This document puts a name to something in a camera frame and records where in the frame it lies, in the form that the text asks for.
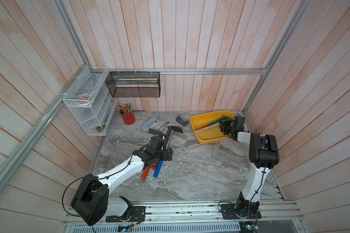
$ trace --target aluminum rail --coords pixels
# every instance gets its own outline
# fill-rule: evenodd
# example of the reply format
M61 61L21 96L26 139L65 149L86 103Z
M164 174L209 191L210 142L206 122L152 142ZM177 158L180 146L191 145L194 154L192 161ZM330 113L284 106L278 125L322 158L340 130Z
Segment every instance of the aluminum rail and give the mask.
M109 72L159 72L161 75L265 75L266 69L107 69Z
M83 65L89 66L90 62L88 60L88 57L83 49L82 43L80 42L78 35L76 34L73 24L71 23L70 17L67 14L67 10L65 9L65 6L62 3L62 0L52 0L52 2L67 32L69 33L69 36L71 37L72 42L74 43L76 51L78 52L82 62L84 63Z
M75 76L78 76L82 71L79 68ZM42 137L48 126L52 123L53 119L57 116L58 112L63 106L63 97L77 77L74 77L69 84L61 91L56 97L53 103L49 106L47 111L41 116L32 129L26 134L22 142L14 149L9 158L5 160L5 163L0 167L0 194L4 191L6 185L10 182L16 171L20 168L24 160L32 151L36 143Z
M264 82L266 81L267 77L269 76L272 68L275 66L277 60L279 59L280 55L283 53L286 45L288 44L289 40L293 36L294 32L296 31L297 26L299 25L301 19L303 18L305 12L307 11L308 7L311 5L313 0L302 0L300 3L296 13L294 14L293 18L291 19L291 22L286 29L283 37L281 38L278 47L276 48L274 54L270 58L267 66L267 72L261 77L261 79L258 81L257 86L254 88L253 93L250 95L248 101L246 102L246 105L243 109L243 113L246 114L246 112L249 110L250 106L252 105L255 97L258 95L258 92L261 90Z
M195 223L195 222L225 222L222 213L218 210L219 201L158 201L158 202L132 202L134 206L146 206L145 221L141 224L150 223ZM270 220L297 220L303 219L295 201L261 200L259 205L262 218L259 221ZM233 221L247 221L247 219L234 219ZM102 218L99 224L107 223ZM64 226L86 225L81 217L66 215Z

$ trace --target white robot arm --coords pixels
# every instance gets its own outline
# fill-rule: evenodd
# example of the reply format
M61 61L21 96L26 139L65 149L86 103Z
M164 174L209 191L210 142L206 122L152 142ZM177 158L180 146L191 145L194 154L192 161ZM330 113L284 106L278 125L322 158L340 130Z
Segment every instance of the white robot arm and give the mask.
M182 133L182 129L171 126L166 135L156 131L147 145L135 150L123 163L112 170L94 176L86 175L79 185L71 207L80 217L92 226L102 217L109 221L131 221L131 216L137 211L125 197L110 198L112 191L126 179L144 170L155 161L172 160L172 149L168 147L172 131Z
M251 162L247 183L235 205L221 205L224 219L252 218L260 213L257 211L262 191L262 185L268 173L279 162L279 151L276 138L273 135L244 132L245 118L235 116L234 119L220 122L220 130L232 140L241 142L249 148Z

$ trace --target white wire organizer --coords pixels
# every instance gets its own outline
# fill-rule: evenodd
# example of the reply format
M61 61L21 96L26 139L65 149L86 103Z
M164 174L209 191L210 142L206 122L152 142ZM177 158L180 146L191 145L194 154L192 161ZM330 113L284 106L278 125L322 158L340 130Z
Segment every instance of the white wire organizer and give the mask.
M85 67L63 99L87 135L106 135L117 105L108 87L101 88L107 75L106 67Z

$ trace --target shelf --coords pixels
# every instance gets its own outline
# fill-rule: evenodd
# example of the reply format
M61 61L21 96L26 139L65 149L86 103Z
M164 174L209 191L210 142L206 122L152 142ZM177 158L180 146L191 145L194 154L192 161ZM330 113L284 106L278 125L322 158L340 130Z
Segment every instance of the shelf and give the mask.
M107 75L106 67L84 67L63 99L88 135L106 135L107 130L97 132L96 128L107 123L113 107L117 104L117 101L110 102L112 97L108 94L108 87L101 88Z
M87 135L104 136L107 134L110 122L112 121L112 116L114 114L114 109L115 109L116 105L117 105L117 100L115 100L115 102L110 102L108 104L106 112L103 115L102 122L99 125L86 130ZM101 132L98 132L97 127L103 127L103 130Z
M112 97L160 97L158 72L110 72L106 85Z
M109 89L107 88L107 86L101 88L101 90L98 92L95 98L92 107L87 109L80 123L86 122L98 115L108 91Z
M104 67L104 71L97 71L100 68L99 66L87 66L84 68L63 99L68 107L92 107L108 75L106 67Z

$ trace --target yellow tray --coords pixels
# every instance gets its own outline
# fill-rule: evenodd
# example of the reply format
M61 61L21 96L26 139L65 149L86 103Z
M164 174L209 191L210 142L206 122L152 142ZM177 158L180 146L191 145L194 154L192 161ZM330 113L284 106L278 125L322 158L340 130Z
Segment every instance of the yellow tray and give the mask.
M233 119L233 114L230 111L222 110L222 111L215 111L211 113L204 113L199 114L191 117L191 125L193 131L195 129L200 128L201 126L204 126L206 124L209 124L210 122L221 118L222 116L227 116ZM219 127L215 127L209 130L206 130L204 132L198 133L196 135L197 141L200 144L207 144L212 142L219 142L223 140L229 139L226 137L220 130Z

